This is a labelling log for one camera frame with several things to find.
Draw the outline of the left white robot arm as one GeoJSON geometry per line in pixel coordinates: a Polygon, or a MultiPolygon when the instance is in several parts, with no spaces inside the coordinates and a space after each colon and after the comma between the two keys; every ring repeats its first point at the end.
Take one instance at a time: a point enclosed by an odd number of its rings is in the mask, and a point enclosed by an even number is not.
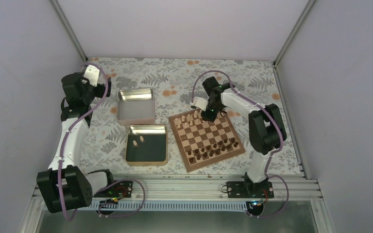
{"type": "Polygon", "coordinates": [[[87,207],[93,188],[78,168],[83,143],[92,119],[91,103],[110,96],[111,79],[92,85],[83,72],[61,79],[65,97],[61,103],[62,135],[53,161],[36,177],[38,188],[50,213],[87,207]]]}

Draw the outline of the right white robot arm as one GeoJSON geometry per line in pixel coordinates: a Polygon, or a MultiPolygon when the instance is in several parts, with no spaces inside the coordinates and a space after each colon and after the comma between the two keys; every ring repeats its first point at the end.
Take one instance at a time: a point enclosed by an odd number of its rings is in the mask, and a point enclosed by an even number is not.
{"type": "Polygon", "coordinates": [[[204,120],[215,121],[218,113],[226,107],[248,120],[249,141],[259,155],[252,158],[250,168],[244,174],[243,190],[248,197],[255,198],[268,189],[268,166],[272,153],[279,150],[287,138],[279,107],[276,104],[258,104],[237,92],[234,85],[219,84],[215,77],[205,79],[203,88],[208,100],[199,104],[199,98],[195,98],[194,103],[202,109],[204,120]]]}

